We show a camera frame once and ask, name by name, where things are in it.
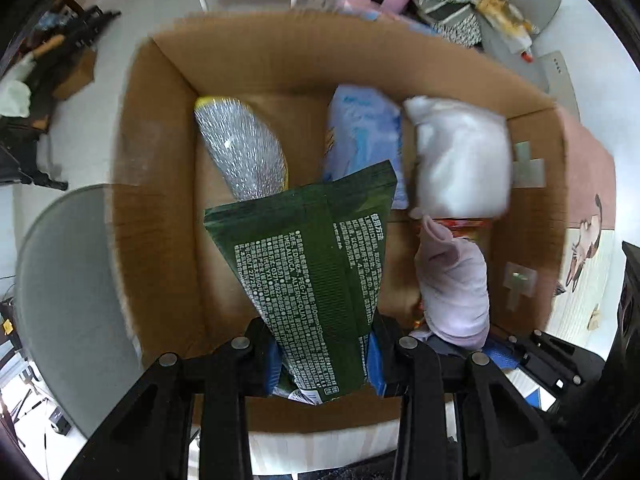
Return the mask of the dark green wipes pack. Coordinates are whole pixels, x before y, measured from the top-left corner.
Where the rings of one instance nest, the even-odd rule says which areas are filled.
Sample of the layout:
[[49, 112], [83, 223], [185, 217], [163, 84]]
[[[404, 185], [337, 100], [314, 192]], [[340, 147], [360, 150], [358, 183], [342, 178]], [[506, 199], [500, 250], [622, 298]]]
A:
[[379, 162], [205, 211], [208, 235], [277, 341], [279, 396], [320, 405], [367, 381], [396, 184]]

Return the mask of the white goose plush toy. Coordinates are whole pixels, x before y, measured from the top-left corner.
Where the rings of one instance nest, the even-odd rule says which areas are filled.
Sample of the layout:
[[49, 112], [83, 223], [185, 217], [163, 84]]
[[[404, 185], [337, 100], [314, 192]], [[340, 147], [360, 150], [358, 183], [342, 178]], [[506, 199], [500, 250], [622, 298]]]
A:
[[53, 36], [42, 46], [28, 52], [2, 76], [0, 82], [2, 117], [26, 118], [29, 116], [32, 90], [26, 84], [26, 79], [36, 68], [38, 60], [59, 47], [64, 40], [63, 35]]

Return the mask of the pink packaged bedding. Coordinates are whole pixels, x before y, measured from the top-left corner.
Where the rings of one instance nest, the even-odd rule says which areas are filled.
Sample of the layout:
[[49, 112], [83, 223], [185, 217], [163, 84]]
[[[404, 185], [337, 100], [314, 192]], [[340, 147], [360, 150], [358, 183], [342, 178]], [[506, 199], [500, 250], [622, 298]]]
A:
[[407, 18], [405, 15], [385, 11], [380, 6], [364, 6], [363, 4], [353, 4], [352, 2], [346, 2], [342, 6], [338, 6], [335, 11], [340, 12], [341, 14], [358, 16], [358, 18], [362, 18], [363, 20], [369, 22], [379, 21], [401, 24], [412, 30], [413, 32], [420, 32], [420, 34], [430, 37], [440, 36], [440, 33], [436, 32], [433, 27], [416, 21], [413, 18]]

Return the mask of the grey cushioned chair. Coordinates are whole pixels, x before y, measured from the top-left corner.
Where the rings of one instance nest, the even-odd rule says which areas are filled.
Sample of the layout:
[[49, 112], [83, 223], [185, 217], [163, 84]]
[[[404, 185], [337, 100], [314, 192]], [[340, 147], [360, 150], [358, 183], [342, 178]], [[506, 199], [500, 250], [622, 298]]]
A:
[[542, 91], [549, 83], [535, 39], [550, 24], [562, 0], [477, 0], [484, 52]]

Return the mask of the white plastic soft pack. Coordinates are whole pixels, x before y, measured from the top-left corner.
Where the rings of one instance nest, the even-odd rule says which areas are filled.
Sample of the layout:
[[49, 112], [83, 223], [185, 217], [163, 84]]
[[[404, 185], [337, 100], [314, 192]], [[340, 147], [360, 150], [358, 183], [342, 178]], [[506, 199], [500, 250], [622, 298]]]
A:
[[509, 208], [511, 138], [506, 118], [469, 103], [414, 96], [404, 107], [416, 128], [410, 216], [495, 219]]

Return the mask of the cat shaped mat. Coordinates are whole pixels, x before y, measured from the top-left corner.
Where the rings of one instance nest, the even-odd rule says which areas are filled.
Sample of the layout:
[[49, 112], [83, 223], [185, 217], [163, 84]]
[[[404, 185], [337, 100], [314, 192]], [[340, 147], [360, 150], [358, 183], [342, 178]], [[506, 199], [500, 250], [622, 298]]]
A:
[[578, 241], [570, 246], [570, 267], [564, 282], [556, 283], [555, 297], [565, 294], [568, 288], [571, 292], [576, 290], [580, 274], [582, 274], [587, 261], [598, 252], [603, 221], [602, 202], [599, 194], [594, 196], [594, 204], [597, 207], [597, 213], [589, 219], [579, 222]]

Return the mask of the round grey stool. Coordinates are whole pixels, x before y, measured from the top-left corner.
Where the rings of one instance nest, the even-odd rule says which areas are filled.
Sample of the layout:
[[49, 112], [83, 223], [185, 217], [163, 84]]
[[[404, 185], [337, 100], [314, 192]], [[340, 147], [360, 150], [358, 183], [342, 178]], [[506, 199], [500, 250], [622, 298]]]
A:
[[85, 437], [142, 373], [112, 277], [104, 185], [64, 194], [24, 237], [18, 334], [56, 404]]

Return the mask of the small brown cardboard box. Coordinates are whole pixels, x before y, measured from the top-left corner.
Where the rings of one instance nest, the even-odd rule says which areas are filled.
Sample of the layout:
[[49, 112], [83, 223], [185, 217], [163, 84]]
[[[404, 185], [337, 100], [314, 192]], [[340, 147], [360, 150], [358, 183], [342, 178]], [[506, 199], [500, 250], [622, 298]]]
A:
[[72, 64], [62, 73], [61, 82], [52, 92], [57, 101], [66, 101], [94, 81], [96, 51], [90, 48], [77, 52]]

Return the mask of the black tripod stands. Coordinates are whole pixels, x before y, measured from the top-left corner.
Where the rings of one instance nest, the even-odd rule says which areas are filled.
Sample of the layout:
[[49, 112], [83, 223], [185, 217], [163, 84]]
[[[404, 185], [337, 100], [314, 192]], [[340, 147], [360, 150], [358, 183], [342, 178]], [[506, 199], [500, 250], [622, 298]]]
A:
[[85, 48], [96, 51], [96, 42], [105, 29], [121, 15], [122, 12], [119, 10], [104, 11], [99, 6], [92, 6], [77, 16], [63, 18], [43, 29], [36, 37], [39, 44], [34, 49], [42, 46], [55, 35], [63, 35], [65, 40], [59, 47], [43, 55], [26, 79], [26, 84], [32, 90], [29, 116], [26, 118], [1, 116], [1, 183], [3, 185], [35, 185], [58, 191], [68, 189], [67, 182], [51, 177], [50, 172], [41, 168], [38, 162], [38, 143], [49, 133], [55, 109], [58, 103], [63, 102], [57, 101], [52, 96], [52, 92], [61, 82], [64, 70], [72, 64], [75, 54]]

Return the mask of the silver yellow foil pack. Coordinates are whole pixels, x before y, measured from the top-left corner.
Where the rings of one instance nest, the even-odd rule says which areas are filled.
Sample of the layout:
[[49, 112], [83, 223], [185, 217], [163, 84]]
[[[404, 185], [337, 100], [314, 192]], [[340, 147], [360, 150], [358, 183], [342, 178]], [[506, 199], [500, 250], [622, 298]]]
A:
[[209, 157], [236, 200], [258, 200], [288, 189], [280, 141], [244, 102], [203, 96], [194, 117]]

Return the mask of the yellow items on chair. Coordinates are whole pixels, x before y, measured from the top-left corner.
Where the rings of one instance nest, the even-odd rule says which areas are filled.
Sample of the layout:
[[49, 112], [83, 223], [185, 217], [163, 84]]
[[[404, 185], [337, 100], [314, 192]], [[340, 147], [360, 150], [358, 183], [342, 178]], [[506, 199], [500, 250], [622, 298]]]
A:
[[510, 0], [472, 0], [475, 10], [488, 21], [509, 51], [524, 62], [534, 62], [533, 35], [539, 27], [526, 18]]

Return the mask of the blue tissue pack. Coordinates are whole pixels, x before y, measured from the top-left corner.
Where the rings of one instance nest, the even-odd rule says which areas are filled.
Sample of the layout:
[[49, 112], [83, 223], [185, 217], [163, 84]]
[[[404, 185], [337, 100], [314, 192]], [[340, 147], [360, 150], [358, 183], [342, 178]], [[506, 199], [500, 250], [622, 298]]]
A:
[[341, 84], [329, 105], [322, 178], [335, 181], [388, 160], [396, 174], [392, 208], [407, 209], [400, 108], [376, 89]]

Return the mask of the pink fuzzy rug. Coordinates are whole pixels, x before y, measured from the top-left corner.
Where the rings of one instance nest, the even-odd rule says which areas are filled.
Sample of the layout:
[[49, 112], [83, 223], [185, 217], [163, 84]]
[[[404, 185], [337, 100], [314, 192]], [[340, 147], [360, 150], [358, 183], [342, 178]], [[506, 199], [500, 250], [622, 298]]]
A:
[[568, 110], [556, 109], [563, 127], [568, 225], [600, 217], [604, 230], [615, 229], [616, 183], [612, 155]]

